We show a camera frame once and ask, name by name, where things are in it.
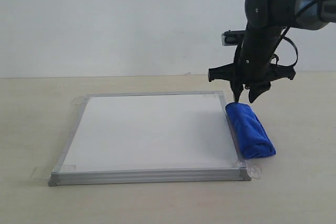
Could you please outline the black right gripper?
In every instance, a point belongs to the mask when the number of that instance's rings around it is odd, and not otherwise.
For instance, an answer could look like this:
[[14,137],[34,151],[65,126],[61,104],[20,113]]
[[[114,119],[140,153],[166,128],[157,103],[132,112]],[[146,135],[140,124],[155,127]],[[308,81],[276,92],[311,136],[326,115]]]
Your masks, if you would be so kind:
[[293,65],[282,66],[271,63],[282,30],[282,26],[257,29],[248,24],[243,41],[236,46],[233,63],[210,68],[208,80],[230,81],[234,102],[239,102],[243,85],[250,86],[248,93],[250,103],[267,92],[271,88],[272,81],[282,78],[293,80],[296,75]]

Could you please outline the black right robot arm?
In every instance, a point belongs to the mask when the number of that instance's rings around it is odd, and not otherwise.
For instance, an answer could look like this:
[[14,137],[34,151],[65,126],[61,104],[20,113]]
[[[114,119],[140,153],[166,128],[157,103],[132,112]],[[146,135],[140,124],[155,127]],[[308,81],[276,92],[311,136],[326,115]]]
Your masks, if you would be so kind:
[[222,33],[223,46],[236,46],[232,63],[211,68],[208,80],[229,81],[234,101],[244,89],[253,103],[275,80],[295,75],[295,64],[283,66],[275,51],[290,28],[320,30],[335,23],[335,0],[245,0],[244,30]]

